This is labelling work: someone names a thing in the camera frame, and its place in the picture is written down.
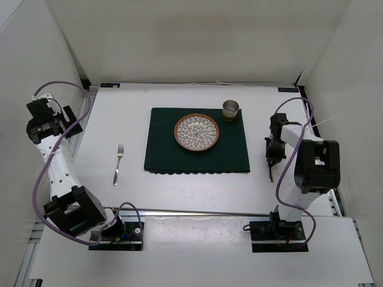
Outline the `silver fork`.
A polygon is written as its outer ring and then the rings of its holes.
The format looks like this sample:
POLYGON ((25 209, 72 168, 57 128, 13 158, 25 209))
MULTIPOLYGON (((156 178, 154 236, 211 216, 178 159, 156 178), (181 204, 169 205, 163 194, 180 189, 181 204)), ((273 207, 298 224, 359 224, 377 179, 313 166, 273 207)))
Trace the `silver fork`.
POLYGON ((120 167, 120 161, 124 156, 124 146, 123 144, 118 145, 117 150, 117 164, 115 167, 114 177, 113 177, 113 185, 116 186, 118 183, 118 174, 119 174, 119 167, 120 167))

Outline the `dark green cloth napkin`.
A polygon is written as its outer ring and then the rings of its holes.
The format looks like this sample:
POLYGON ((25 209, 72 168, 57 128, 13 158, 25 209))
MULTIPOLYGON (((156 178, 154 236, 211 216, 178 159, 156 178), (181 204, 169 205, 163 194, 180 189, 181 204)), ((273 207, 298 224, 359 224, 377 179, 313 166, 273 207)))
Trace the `dark green cloth napkin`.
POLYGON ((220 109, 153 108, 144 169, 170 175, 250 172, 242 111, 238 111, 236 119, 229 122, 223 119, 220 109), (189 114, 207 115, 218 124, 219 137, 213 147, 190 151, 176 141, 176 123, 189 114))

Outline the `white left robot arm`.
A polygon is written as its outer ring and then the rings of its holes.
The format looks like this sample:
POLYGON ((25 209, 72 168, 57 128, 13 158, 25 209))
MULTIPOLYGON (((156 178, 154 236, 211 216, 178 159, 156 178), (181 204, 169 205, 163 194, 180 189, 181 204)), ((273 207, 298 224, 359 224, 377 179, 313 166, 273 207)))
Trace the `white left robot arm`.
POLYGON ((32 115, 26 131, 44 161, 53 156, 47 168, 50 201, 44 205, 45 215, 60 231, 77 237, 106 223, 107 212, 101 202, 80 184, 72 164, 68 139, 83 131, 81 125, 70 130, 57 149, 53 149, 60 136, 77 120, 70 106, 55 111, 53 102, 57 100, 48 93, 26 105, 32 115))

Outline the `metal cup with cork base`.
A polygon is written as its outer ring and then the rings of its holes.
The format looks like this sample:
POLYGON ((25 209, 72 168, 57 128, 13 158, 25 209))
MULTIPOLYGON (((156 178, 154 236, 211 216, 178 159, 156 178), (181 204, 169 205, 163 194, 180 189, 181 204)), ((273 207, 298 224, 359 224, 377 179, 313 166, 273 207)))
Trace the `metal cup with cork base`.
POLYGON ((224 121, 235 121, 239 111, 239 104, 235 100, 226 100, 222 106, 222 117, 224 121))

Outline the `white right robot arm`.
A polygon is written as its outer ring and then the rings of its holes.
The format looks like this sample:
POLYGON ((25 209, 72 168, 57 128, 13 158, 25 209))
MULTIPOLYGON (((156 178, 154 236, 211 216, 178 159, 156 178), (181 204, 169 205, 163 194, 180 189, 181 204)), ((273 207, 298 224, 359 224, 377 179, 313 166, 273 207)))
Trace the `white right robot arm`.
POLYGON ((339 186, 339 144, 306 132, 300 123, 288 121, 285 113, 271 116, 270 136, 265 140, 269 169, 286 158, 286 145, 294 148, 276 186, 279 205, 270 213, 270 221, 265 228, 266 235, 282 239, 298 229, 302 215, 307 213, 307 208, 314 200, 339 186), (282 198, 279 191, 281 182, 293 161, 294 186, 282 198))

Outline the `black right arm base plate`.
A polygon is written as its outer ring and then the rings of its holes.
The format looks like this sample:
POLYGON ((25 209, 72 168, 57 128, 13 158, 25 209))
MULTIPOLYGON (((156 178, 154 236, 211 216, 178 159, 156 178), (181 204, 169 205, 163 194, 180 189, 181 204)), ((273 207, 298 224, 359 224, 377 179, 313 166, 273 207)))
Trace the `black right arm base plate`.
POLYGON ((286 253, 308 252, 305 232, 301 222, 293 224, 292 228, 282 228, 272 231, 270 221, 250 221, 242 227, 251 236, 252 253, 286 253))

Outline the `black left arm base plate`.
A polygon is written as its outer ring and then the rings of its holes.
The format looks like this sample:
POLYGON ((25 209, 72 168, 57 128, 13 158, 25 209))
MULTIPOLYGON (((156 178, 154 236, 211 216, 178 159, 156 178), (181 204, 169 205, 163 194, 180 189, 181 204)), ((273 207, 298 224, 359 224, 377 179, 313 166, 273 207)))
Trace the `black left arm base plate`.
POLYGON ((91 231, 90 241, 95 242, 101 234, 101 241, 96 246, 89 246, 90 251, 142 251, 145 216, 137 216, 134 210, 120 211, 116 221, 101 233, 91 231))

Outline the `floral patterned ceramic plate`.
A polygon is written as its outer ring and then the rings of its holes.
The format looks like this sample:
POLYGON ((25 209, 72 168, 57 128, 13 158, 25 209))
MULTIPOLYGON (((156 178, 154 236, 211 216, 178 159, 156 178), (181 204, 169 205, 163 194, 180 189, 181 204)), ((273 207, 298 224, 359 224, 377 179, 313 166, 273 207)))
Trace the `floral patterned ceramic plate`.
POLYGON ((215 145, 220 135, 218 124, 204 114, 189 114, 175 125, 176 141, 189 151, 204 151, 215 145))

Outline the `silver table knife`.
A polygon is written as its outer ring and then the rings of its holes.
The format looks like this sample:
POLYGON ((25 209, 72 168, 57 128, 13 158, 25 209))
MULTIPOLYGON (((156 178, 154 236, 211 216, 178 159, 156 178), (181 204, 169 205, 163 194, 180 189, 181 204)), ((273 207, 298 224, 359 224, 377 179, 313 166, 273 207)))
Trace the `silver table knife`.
POLYGON ((269 182, 273 183, 273 175, 272 175, 272 163, 268 163, 268 168, 269 168, 269 182))

